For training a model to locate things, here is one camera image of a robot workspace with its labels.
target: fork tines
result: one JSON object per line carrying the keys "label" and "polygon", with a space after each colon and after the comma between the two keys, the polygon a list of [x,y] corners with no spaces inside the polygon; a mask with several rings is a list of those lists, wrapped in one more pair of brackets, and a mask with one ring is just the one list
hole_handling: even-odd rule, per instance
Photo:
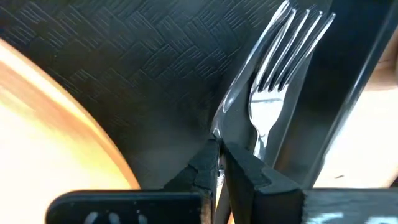
{"label": "fork tines", "polygon": [[258,91],[283,90],[330,27],[335,13],[291,9],[261,61]]}

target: fork handle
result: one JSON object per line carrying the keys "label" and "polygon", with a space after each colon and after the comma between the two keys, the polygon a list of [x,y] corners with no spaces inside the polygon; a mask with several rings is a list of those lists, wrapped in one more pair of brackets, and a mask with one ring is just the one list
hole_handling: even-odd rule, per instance
{"label": "fork handle", "polygon": [[267,147],[268,135],[260,136],[257,133],[256,146],[254,146],[254,156],[264,161],[264,157],[266,155],[266,147]]}

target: wooden surface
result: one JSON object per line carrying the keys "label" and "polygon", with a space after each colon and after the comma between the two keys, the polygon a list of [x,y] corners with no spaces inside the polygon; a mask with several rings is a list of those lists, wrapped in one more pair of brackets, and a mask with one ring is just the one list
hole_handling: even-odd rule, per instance
{"label": "wooden surface", "polygon": [[0,219],[44,223],[57,196],[139,189],[121,153],[60,85],[0,40]]}

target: wooden plate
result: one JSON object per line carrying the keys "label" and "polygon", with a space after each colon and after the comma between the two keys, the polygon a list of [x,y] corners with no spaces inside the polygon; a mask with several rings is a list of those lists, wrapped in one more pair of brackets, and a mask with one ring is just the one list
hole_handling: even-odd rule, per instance
{"label": "wooden plate", "polygon": [[139,189],[112,140],[60,85],[0,40],[1,223],[44,223],[57,196]]}

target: metal fork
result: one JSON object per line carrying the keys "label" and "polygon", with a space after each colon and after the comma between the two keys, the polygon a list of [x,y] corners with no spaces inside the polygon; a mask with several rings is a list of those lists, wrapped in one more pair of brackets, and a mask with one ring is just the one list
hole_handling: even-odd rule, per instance
{"label": "metal fork", "polygon": [[323,16],[323,13],[319,11],[302,37],[296,40],[308,20],[309,14],[310,10],[307,9],[298,21],[298,25],[291,27],[292,34],[285,37],[297,15],[296,9],[290,10],[288,18],[267,49],[251,87],[249,117],[257,130],[257,141],[253,154],[261,160],[266,157],[269,131],[282,111],[289,83],[336,16],[332,13],[316,29]]}

